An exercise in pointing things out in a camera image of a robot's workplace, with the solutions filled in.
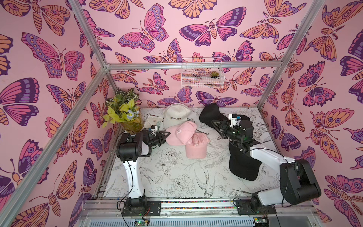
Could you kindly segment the white Colorado cap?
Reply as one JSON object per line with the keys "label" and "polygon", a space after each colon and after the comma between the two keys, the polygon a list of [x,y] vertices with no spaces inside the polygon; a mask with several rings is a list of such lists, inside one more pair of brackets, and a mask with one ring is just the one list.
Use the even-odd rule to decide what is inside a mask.
{"label": "white Colorado cap", "polygon": [[170,128],[175,125],[183,124],[192,111],[183,104],[172,104],[164,111],[164,128]]}

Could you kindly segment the pink cap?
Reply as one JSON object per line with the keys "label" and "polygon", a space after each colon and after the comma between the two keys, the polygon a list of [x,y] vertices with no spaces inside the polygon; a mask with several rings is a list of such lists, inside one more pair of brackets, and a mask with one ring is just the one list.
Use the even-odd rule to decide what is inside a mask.
{"label": "pink cap", "polygon": [[166,138],[166,143],[171,146],[184,146],[191,144],[197,125],[193,122],[185,122],[166,129],[170,134]]}
{"label": "pink cap", "polygon": [[204,133],[195,133],[191,142],[186,144],[186,157],[189,159],[204,159],[207,156],[207,147],[210,140]]}

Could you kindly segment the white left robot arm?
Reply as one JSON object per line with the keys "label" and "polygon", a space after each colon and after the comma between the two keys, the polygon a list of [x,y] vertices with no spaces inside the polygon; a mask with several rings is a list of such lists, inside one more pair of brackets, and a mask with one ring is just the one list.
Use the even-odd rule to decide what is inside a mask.
{"label": "white left robot arm", "polygon": [[129,192],[127,199],[144,197],[145,189],[140,175],[140,159],[150,157],[152,150],[164,145],[170,132],[155,129],[142,130],[135,134],[123,131],[116,143],[116,156],[126,170]]}

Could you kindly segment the plain black cap back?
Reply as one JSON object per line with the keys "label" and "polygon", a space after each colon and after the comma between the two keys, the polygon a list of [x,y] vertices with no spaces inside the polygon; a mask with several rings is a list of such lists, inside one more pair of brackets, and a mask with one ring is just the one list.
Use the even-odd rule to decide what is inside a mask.
{"label": "plain black cap back", "polygon": [[217,120],[228,120],[226,116],[221,114],[219,110],[219,106],[216,103],[211,103],[206,105],[205,108],[199,115],[199,120],[201,123],[206,124],[207,126],[214,128],[212,121]]}

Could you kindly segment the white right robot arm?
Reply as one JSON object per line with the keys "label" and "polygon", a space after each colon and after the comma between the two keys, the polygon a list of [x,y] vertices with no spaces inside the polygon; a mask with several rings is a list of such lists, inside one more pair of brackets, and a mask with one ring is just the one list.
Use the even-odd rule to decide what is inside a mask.
{"label": "white right robot arm", "polygon": [[229,139],[242,155],[258,160],[279,172],[280,186],[253,193],[251,207],[274,206],[288,203],[298,205],[321,196],[321,189],[315,174],[305,159],[293,159],[274,150],[261,147],[253,137],[254,127],[251,121],[213,120],[215,130],[224,139]]}

